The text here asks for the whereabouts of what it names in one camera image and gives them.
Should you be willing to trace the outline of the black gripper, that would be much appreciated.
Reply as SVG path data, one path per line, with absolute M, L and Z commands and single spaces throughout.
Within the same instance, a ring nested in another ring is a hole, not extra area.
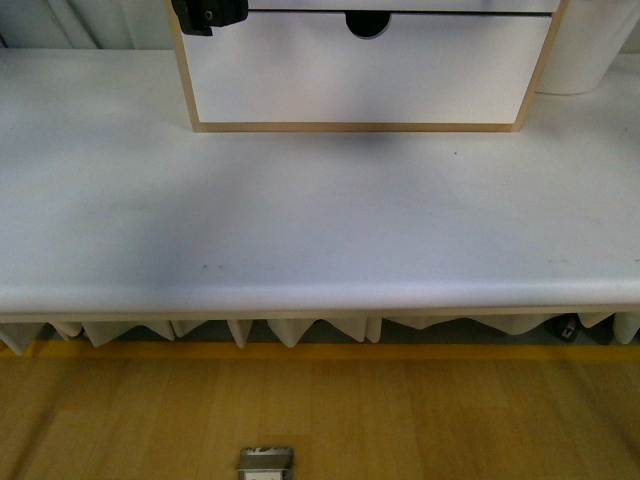
M 172 0 L 180 30 L 185 35 L 211 36 L 222 28 L 247 19 L 247 0 Z

